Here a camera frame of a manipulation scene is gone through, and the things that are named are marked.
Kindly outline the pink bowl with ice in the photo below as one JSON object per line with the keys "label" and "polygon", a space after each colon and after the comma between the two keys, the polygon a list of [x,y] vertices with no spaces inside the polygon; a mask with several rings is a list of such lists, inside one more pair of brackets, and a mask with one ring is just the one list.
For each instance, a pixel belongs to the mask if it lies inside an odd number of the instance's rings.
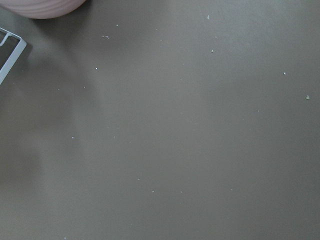
{"label": "pink bowl with ice", "polygon": [[85,0],[1,0],[0,7],[31,19],[52,19],[79,8]]}

